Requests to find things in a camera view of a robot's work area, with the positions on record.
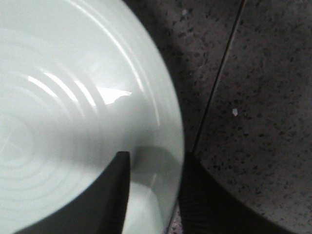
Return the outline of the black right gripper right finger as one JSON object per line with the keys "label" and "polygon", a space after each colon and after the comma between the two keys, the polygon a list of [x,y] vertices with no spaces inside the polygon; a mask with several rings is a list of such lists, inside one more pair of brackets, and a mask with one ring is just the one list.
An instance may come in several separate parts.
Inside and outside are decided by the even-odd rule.
{"label": "black right gripper right finger", "polygon": [[178,196],[185,234],[286,234],[227,192],[190,153]]}

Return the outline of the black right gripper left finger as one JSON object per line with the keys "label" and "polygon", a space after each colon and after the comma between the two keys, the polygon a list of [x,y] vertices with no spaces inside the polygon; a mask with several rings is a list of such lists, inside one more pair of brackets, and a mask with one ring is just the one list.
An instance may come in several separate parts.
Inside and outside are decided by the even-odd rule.
{"label": "black right gripper left finger", "polygon": [[120,234],[130,191],[130,154],[117,152],[78,197],[20,234]]}

